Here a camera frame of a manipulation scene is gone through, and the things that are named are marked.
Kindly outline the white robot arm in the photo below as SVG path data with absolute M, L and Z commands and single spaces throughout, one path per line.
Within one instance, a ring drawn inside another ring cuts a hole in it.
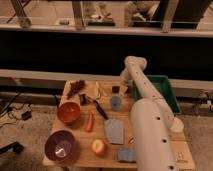
M 130 112 L 138 171 L 179 171 L 168 135 L 174 114 L 144 74 L 146 59 L 127 56 L 124 64 L 122 83 L 133 81 L 142 96 Z

